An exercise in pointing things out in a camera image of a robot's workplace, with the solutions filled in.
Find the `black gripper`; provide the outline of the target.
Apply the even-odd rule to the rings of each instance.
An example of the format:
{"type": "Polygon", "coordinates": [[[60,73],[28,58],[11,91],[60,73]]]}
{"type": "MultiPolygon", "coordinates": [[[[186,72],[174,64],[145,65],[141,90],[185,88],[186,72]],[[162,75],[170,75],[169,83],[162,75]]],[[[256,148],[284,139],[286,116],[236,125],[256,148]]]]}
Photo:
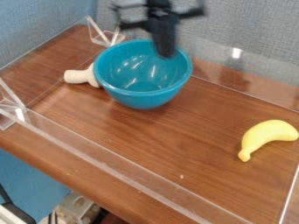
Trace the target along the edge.
{"type": "Polygon", "coordinates": [[[196,4],[184,9],[174,8],[170,0],[113,0],[110,10],[116,13],[116,23],[121,30],[141,28],[150,30],[154,48],[162,58],[170,58],[176,48],[176,25],[178,19],[205,15],[205,1],[194,0],[196,4]],[[145,7],[145,19],[124,19],[121,11],[145,7]]]}

